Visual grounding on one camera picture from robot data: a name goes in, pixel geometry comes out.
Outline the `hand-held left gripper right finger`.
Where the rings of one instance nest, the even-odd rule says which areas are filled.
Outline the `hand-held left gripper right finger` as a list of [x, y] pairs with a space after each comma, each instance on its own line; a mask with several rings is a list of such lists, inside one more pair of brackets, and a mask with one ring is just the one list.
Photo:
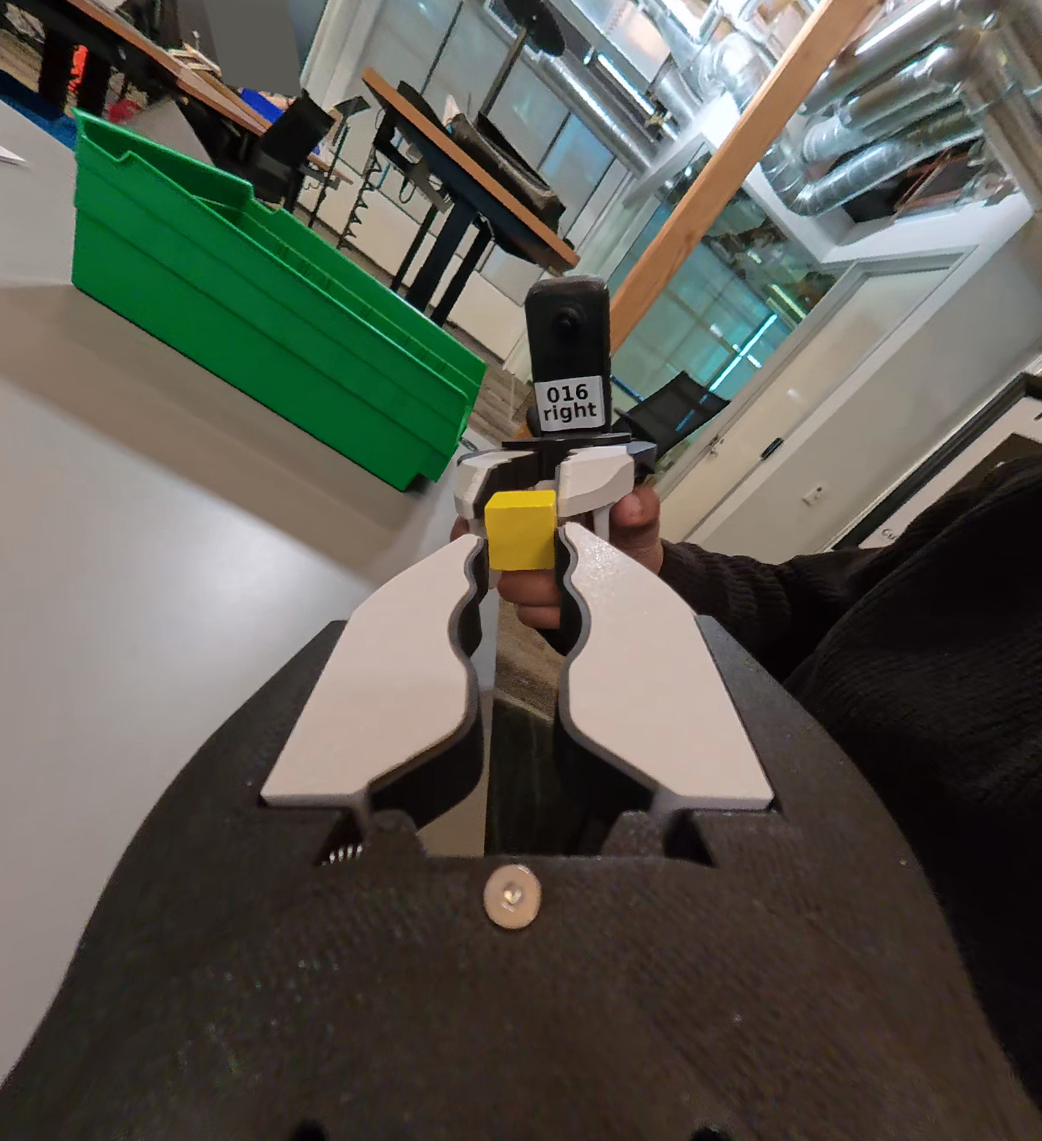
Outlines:
[[570, 741], [659, 810], [768, 809], [770, 779], [694, 610], [583, 525], [568, 521], [556, 539], [572, 640], [558, 713]]

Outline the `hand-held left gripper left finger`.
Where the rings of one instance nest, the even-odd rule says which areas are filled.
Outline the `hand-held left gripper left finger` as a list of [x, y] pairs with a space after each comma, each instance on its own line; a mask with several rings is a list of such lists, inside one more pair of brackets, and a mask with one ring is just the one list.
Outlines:
[[485, 543], [465, 535], [373, 592], [338, 632], [260, 796], [273, 808], [399, 810], [417, 826], [471, 794], [484, 766]]

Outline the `grey desk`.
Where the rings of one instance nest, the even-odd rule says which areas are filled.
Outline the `grey desk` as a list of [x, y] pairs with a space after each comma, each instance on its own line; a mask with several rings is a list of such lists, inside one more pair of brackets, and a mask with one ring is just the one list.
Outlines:
[[0, 1084], [204, 741], [449, 539], [70, 282], [74, 159], [0, 103]]

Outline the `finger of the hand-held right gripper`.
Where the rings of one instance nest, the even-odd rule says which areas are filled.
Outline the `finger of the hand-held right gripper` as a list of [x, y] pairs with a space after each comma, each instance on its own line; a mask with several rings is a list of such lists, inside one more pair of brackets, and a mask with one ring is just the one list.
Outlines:
[[636, 456], [630, 446], [572, 450], [557, 466], [557, 521], [589, 516], [593, 533], [609, 541], [612, 505], [635, 489], [635, 477]]
[[540, 460], [533, 450], [484, 450], [459, 458], [455, 469], [457, 516], [485, 539], [485, 509], [499, 492], [525, 492], [538, 485]]

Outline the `small yellow cube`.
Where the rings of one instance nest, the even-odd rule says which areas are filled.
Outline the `small yellow cube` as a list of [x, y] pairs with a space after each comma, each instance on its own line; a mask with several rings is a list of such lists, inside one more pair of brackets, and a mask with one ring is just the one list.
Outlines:
[[495, 573], [554, 570], [557, 526], [555, 489], [494, 493], [484, 509], [488, 568]]

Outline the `black round-headed pole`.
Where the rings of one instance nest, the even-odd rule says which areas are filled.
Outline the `black round-headed pole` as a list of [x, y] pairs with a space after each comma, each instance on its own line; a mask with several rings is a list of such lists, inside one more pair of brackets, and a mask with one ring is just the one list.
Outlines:
[[543, 1], [502, 1], [504, 9], [512, 17], [516, 24], [516, 37], [506, 52], [504, 59], [496, 71], [480, 108], [478, 116], [486, 116], [495, 106], [501, 90], [512, 72], [520, 52], [527, 46], [533, 47], [538, 52], [544, 52], [552, 58], [562, 57], [565, 50], [565, 41], [552, 7]]

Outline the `wood-edged desk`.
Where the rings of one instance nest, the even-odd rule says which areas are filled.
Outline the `wood-edged desk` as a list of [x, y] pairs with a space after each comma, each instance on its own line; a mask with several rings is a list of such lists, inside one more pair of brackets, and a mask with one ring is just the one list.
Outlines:
[[[136, 86], [157, 86], [181, 104], [184, 114], [215, 164], [247, 179], [249, 149], [272, 123], [257, 115], [239, 92], [223, 84], [217, 73], [191, 62], [189, 49], [165, 49], [155, 44], [134, 23], [92, 1], [52, 2], [56, 21], [67, 18], [76, 27], [73, 39], [97, 58], [107, 60]], [[348, 135], [348, 116], [338, 107], [339, 122], [322, 140], [305, 165], [305, 178], [323, 191], [353, 186], [355, 179], [339, 162]]]

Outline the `black framed sign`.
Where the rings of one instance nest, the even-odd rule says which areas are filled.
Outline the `black framed sign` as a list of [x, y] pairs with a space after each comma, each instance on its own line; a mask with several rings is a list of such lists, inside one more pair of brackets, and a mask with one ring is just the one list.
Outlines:
[[1042, 377], [1021, 373], [937, 445], [845, 531], [831, 550], [889, 547], [929, 505], [999, 468], [1042, 458]]

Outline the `grey board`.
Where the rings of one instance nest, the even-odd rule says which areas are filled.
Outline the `grey board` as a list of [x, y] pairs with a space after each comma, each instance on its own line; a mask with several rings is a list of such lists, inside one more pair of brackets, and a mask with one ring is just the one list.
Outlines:
[[137, 112], [127, 120], [126, 128], [167, 149], [176, 149], [207, 165], [215, 165], [213, 159], [185, 116], [181, 104], [171, 96], [162, 97]]

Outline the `black standing desk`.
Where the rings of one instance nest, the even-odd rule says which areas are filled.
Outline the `black standing desk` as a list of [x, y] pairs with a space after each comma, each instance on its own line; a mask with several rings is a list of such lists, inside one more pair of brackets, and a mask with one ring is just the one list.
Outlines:
[[[380, 161], [386, 160], [405, 179], [410, 179], [421, 165], [428, 177], [441, 184], [442, 191], [441, 199], [430, 207], [430, 213], [420, 224], [413, 244], [391, 280], [393, 292], [399, 291], [405, 274], [428, 236], [433, 218], [441, 215], [444, 203], [450, 204], [439, 235], [434, 238], [425, 262], [403, 296], [409, 305], [428, 315], [435, 324], [444, 325], [450, 319], [482, 254], [492, 244], [503, 244], [516, 256], [555, 275], [577, 266], [577, 252], [570, 243], [465, 152], [439, 123], [435, 123], [425, 113], [425, 102], [393, 87], [375, 68], [364, 68], [361, 80], [383, 114], [363, 167], [357, 196], [338, 237], [338, 248], [353, 243], [354, 233], [361, 225], [361, 213], [369, 207], [367, 195], [378, 192], [380, 183], [375, 176]], [[418, 165], [411, 165], [395, 147], [395, 135], [415, 148], [420, 155]]]

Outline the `cluster of silver ducts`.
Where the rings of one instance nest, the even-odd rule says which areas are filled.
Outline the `cluster of silver ducts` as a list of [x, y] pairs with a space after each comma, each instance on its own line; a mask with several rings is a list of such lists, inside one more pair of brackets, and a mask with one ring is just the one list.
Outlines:
[[886, 2], [821, 74], [758, 168], [799, 217], [979, 146], [966, 191], [1011, 183], [1042, 215], [1042, 2]]

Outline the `person's right hand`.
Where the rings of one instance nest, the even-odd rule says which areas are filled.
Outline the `person's right hand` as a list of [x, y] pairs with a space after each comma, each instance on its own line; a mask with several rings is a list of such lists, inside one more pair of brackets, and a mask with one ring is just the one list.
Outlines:
[[[656, 489], [638, 486], [612, 505], [609, 543], [659, 576], [665, 550], [660, 537]], [[512, 605], [525, 626], [538, 632], [559, 628], [562, 586], [554, 569], [501, 572], [496, 590], [502, 601]]]

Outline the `green plastic bin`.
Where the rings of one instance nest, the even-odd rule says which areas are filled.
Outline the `green plastic bin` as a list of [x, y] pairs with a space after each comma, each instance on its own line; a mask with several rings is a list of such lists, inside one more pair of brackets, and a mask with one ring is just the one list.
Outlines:
[[251, 183], [76, 111], [72, 284], [398, 491], [486, 365]]

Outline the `wooden beam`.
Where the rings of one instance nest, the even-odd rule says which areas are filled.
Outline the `wooden beam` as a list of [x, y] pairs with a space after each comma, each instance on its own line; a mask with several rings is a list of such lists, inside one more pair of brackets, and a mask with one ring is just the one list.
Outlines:
[[874, 1], [825, 1], [813, 11], [613, 296], [609, 307], [613, 351], [651, 311], [822, 73], [877, 8]]

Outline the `black office chair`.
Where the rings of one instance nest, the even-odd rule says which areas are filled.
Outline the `black office chair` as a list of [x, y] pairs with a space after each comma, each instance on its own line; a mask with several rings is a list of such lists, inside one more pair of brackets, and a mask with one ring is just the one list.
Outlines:
[[651, 444], [662, 460], [689, 436], [729, 407], [729, 399], [712, 393], [686, 371], [678, 372], [656, 393], [620, 413], [613, 431]]
[[249, 149], [245, 177], [256, 196], [291, 212], [305, 178], [305, 165], [339, 122], [302, 89]]

